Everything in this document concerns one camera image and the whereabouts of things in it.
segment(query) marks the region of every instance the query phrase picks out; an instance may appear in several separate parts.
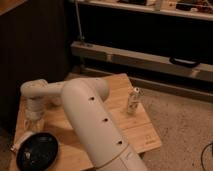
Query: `hole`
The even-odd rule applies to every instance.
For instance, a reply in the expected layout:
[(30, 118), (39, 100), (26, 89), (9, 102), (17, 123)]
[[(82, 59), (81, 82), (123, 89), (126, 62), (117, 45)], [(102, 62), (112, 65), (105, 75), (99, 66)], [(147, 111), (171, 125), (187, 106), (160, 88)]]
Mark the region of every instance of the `hole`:
[(122, 141), (118, 141), (118, 142), (117, 142), (117, 145), (122, 145), (122, 144), (123, 144)]
[(89, 100), (95, 100), (95, 97), (90, 97)]
[(108, 121), (108, 119), (107, 119), (107, 118), (103, 119), (103, 122), (107, 122), (107, 121)]

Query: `black cabinet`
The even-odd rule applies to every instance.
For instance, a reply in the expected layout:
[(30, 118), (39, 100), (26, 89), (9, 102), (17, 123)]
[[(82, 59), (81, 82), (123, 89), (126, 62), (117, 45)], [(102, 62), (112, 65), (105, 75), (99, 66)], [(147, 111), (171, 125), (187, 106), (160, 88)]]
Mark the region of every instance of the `black cabinet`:
[(20, 85), (63, 80), (70, 68), (64, 4), (30, 0), (0, 16), (0, 126), (12, 132)]

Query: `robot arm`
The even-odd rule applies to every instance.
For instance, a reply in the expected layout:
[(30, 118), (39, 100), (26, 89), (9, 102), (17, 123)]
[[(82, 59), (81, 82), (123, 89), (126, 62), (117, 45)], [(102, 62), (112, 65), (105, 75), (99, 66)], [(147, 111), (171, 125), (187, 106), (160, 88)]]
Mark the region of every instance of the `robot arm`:
[(39, 100), (43, 96), (61, 96), (65, 114), (96, 170), (147, 170), (103, 104), (109, 95), (105, 80), (79, 78), (53, 84), (40, 80), (23, 84), (21, 91), (34, 113), (42, 110)]

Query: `metal handle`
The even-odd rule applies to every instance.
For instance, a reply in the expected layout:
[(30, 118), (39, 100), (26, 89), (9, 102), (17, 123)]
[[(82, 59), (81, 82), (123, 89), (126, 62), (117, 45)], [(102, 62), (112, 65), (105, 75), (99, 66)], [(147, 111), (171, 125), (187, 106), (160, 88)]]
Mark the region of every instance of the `metal handle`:
[(200, 64), (200, 62), (186, 61), (186, 60), (175, 59), (175, 58), (170, 58), (169, 62), (175, 65), (181, 65), (187, 68), (194, 68)]

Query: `plywood surface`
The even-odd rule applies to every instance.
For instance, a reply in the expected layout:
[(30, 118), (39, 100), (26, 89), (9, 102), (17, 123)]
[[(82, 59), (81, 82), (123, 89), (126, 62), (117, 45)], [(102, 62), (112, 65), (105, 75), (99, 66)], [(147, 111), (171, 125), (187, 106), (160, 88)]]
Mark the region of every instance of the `plywood surface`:
[[(161, 141), (142, 104), (134, 115), (126, 113), (126, 103), (131, 83), (125, 74), (105, 77), (110, 85), (110, 96), (105, 102), (116, 124), (119, 125), (130, 144), (138, 153), (142, 153), (161, 146)], [(26, 101), (21, 100), (15, 140), (23, 133), (24, 110)], [(44, 131), (53, 134), (59, 141), (59, 152), (51, 171), (80, 171), (92, 168), (92, 164), (79, 143), (72, 127), (68, 123), (61, 107), (46, 105)], [(10, 171), (18, 170), (15, 155), (12, 156)]]
[(12, 10), (26, 1), (27, 0), (0, 0), (0, 15)]

